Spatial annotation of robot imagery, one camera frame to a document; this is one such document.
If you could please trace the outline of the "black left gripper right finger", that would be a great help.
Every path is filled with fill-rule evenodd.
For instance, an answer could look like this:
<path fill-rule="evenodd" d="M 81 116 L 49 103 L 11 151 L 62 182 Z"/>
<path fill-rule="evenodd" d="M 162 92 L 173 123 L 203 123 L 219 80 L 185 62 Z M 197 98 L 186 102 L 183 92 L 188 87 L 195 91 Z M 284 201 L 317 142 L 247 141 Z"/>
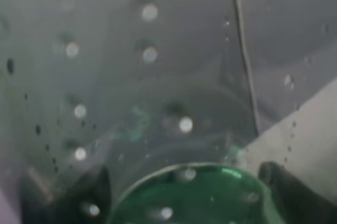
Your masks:
<path fill-rule="evenodd" d="M 262 162 L 258 178 L 267 184 L 287 223 L 336 223 L 336 205 L 315 193 L 283 166 Z"/>

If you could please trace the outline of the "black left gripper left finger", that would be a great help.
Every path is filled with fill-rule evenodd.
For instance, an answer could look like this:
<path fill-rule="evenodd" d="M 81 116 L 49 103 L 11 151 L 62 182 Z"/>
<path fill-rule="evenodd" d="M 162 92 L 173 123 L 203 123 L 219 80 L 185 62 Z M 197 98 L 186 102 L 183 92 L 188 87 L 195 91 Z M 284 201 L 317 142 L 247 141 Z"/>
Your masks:
<path fill-rule="evenodd" d="M 47 204 L 21 189 L 21 223 L 106 223 L 111 210 L 109 171 L 95 165 Z"/>

